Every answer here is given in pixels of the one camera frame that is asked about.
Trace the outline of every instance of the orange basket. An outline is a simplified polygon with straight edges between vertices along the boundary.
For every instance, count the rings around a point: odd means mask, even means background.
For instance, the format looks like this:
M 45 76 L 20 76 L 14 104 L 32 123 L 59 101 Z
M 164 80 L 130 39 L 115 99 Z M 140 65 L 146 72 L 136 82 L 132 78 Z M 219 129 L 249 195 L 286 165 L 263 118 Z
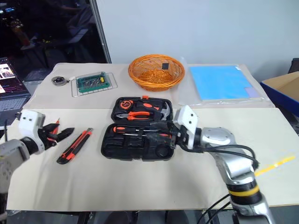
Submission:
M 128 73 L 148 91 L 164 91 L 178 84 L 185 75 L 183 65 L 167 55 L 145 55 L 135 59 Z

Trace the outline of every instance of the cardboard box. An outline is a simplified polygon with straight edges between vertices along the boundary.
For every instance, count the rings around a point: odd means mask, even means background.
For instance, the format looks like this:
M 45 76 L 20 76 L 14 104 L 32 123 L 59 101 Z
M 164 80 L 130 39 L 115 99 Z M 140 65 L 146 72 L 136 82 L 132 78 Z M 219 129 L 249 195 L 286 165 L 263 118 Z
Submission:
M 299 71 L 264 80 L 261 86 L 274 104 L 299 117 Z

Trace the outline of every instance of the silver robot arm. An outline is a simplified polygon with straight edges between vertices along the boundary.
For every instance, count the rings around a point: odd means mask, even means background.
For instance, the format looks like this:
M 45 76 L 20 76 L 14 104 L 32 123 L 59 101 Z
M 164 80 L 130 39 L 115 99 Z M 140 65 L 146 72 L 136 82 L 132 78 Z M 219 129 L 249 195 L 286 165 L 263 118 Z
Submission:
M 74 128 L 66 128 L 60 134 L 51 134 L 59 124 L 43 126 L 45 115 L 31 110 L 23 110 L 18 119 L 19 130 L 25 137 L 0 144 L 0 224 L 5 223 L 7 217 L 7 193 L 13 172 L 30 155 L 55 146 L 74 131 Z
M 237 211 L 237 224 L 275 224 L 267 201 L 256 182 L 252 161 L 233 154 L 212 152 L 212 147 L 236 144 L 234 135 L 227 129 L 197 128 L 198 118 L 189 106 L 184 106 L 174 118 L 178 131 L 177 144 L 185 151 L 196 147 L 205 148 L 216 161 L 218 170 L 226 183 L 231 204 Z M 245 154 L 244 150 L 230 147 L 229 151 Z

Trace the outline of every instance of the yellow ring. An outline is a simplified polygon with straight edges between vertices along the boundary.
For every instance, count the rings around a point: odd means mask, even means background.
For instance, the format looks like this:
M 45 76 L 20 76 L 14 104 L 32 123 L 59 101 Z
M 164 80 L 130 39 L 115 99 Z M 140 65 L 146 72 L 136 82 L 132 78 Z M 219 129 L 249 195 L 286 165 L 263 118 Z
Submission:
M 242 191 L 242 192 L 236 192 L 236 191 L 230 191 L 229 190 L 229 193 L 231 195 L 234 195 L 234 196 L 239 196 L 239 197 L 246 197 L 246 196 L 251 196 L 251 195 L 254 195 L 255 193 L 257 193 L 259 191 L 259 187 L 258 185 L 256 185 L 253 189 L 251 190 L 247 190 L 247 191 Z

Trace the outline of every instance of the circuit board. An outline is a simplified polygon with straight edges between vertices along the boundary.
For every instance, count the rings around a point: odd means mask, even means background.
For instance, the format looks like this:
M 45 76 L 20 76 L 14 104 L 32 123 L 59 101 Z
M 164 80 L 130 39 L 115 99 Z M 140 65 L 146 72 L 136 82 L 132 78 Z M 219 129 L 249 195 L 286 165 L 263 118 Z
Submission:
M 106 73 L 77 79 L 77 88 L 81 93 L 108 88 L 110 86 Z

